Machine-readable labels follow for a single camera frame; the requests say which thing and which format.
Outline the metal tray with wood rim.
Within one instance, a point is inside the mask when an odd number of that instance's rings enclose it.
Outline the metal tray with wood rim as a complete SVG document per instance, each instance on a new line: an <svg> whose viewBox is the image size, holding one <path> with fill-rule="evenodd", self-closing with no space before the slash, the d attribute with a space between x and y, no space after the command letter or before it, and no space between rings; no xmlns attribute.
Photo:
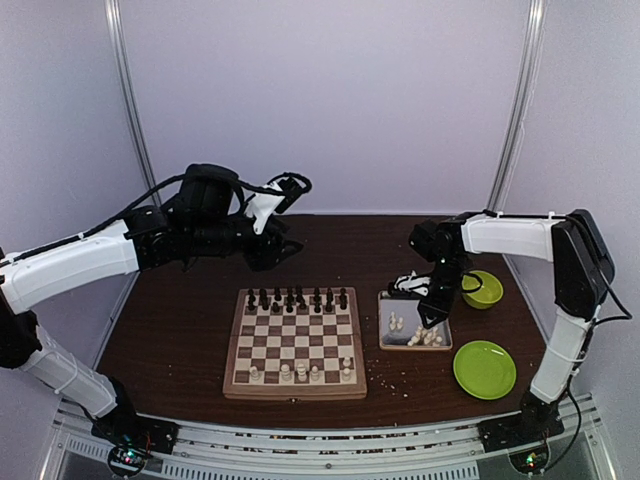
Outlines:
<svg viewBox="0 0 640 480"><path fill-rule="evenodd" d="M379 347L388 351L449 351L453 347L447 321L426 328L418 311L419 300L378 295Z"/></svg>

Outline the white chess piece four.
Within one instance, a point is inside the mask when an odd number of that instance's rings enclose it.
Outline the white chess piece four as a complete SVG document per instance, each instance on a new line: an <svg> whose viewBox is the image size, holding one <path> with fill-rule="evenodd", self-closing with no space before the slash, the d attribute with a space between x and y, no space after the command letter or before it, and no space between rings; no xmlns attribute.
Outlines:
<svg viewBox="0 0 640 480"><path fill-rule="evenodd" d="M352 376L351 366L352 366L352 359L349 356L346 356L343 359L343 365L341 368L341 379L343 381L348 381L351 379L351 376Z"/></svg>

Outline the white chess piece five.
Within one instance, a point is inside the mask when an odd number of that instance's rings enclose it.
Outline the white chess piece five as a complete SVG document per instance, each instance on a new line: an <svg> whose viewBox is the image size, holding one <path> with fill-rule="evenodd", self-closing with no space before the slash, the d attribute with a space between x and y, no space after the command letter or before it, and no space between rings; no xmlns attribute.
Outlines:
<svg viewBox="0 0 640 480"><path fill-rule="evenodd" d="M296 366L296 379L299 383L305 383L308 379L307 368L304 363L298 363Z"/></svg>

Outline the white chess piece two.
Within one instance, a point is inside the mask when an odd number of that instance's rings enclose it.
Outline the white chess piece two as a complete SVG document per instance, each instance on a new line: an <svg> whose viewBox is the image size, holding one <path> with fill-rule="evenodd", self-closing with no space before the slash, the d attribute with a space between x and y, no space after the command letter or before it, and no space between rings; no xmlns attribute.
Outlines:
<svg viewBox="0 0 640 480"><path fill-rule="evenodd" d="M261 371L256 366L249 368L249 377L251 382L258 382L261 380Z"/></svg>

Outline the white chess piece one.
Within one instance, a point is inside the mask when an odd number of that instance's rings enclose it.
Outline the white chess piece one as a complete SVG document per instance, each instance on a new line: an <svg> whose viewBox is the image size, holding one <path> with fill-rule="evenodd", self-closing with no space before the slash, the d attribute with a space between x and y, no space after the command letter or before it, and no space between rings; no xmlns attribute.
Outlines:
<svg viewBox="0 0 640 480"><path fill-rule="evenodd" d="M288 364L283 364L280 368L280 377L282 382L289 382L292 378L292 372Z"/></svg>

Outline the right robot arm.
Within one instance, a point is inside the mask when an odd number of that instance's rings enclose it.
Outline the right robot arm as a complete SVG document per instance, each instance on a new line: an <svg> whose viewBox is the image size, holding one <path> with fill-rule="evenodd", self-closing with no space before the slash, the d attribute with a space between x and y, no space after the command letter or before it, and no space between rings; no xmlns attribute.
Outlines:
<svg viewBox="0 0 640 480"><path fill-rule="evenodd" d="M451 368L440 360L420 366L427 380L422 388L410 382L413 392L427 403L423 417L429 421L453 420L505 414L518 407L521 395L536 373L543 356L543 344L551 337L556 304L554 268L543 260L498 254L474 255L474 268L495 274L505 288L504 299L494 308L478 311L462 298L453 302L450 326L455 345L471 340L491 340L513 356L518 378L514 389L499 400L479 400L456 384ZM632 346L638 338L637 327L628 323L609 323L602 327L589 350L585 370L575 381L578 392L589 392L608 425L629 418L637 396L633 385L638 380L631 363L639 355Z"/></svg>

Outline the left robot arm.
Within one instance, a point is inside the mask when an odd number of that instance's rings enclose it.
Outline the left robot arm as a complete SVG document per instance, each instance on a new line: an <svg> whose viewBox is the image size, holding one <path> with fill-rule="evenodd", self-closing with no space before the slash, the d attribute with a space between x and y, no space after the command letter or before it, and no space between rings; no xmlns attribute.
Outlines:
<svg viewBox="0 0 640 480"><path fill-rule="evenodd" d="M31 250L1 257L1 366L27 372L76 403L123 444L144 424L124 386L77 360L39 324L34 306L115 276L180 261L242 254L253 271L297 254L278 220L311 181L284 172L263 186L212 164L191 164L99 225Z"/></svg>

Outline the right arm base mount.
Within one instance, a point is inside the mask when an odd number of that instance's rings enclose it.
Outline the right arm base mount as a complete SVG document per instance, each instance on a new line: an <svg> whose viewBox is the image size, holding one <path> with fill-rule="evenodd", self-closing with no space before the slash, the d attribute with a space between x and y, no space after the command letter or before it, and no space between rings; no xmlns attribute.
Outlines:
<svg viewBox="0 0 640 480"><path fill-rule="evenodd" d="M481 421L478 433L486 453L540 442L564 432L559 400L546 403L527 391L520 410L511 415Z"/></svg>

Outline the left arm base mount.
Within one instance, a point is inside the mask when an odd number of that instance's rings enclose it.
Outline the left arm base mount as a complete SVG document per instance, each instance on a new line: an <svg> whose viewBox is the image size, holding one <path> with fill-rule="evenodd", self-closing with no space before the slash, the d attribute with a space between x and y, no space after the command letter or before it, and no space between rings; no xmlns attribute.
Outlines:
<svg viewBox="0 0 640 480"><path fill-rule="evenodd" d="M107 415L102 418L90 417L90 420L93 436L105 439L114 446L145 454L171 454L179 433L179 426L174 422L139 415Z"/></svg>

